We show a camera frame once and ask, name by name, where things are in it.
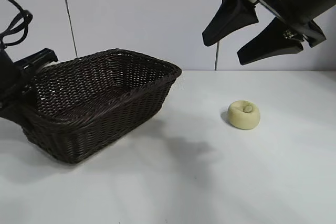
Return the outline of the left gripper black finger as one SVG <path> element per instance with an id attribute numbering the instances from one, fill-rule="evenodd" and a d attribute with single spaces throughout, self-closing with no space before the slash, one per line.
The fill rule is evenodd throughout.
<path id="1" fill-rule="evenodd" d="M 33 125 L 24 114 L 24 108 L 28 105 L 35 106 L 34 95 L 1 98 L 1 118 L 14 122 L 23 129 L 32 129 Z"/>

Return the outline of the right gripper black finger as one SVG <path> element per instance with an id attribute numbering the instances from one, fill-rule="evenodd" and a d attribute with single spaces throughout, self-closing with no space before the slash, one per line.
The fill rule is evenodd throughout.
<path id="1" fill-rule="evenodd" d="M 217 13 L 202 32 L 205 46 L 212 46 L 227 35 L 258 23 L 255 5 L 248 0 L 223 0 Z"/>
<path id="2" fill-rule="evenodd" d="M 288 28 L 285 23 L 274 18 L 259 35 L 238 50 L 240 64 L 247 65 L 269 57 L 298 54 L 303 51 L 300 41 L 284 37 Z"/>

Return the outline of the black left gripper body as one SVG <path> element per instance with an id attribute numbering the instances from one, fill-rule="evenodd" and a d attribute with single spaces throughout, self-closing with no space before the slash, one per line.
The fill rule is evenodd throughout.
<path id="1" fill-rule="evenodd" d="M 1 109 L 31 89 L 30 83 L 42 67 L 57 61 L 55 52 L 49 48 L 16 62 L 1 49 Z"/>

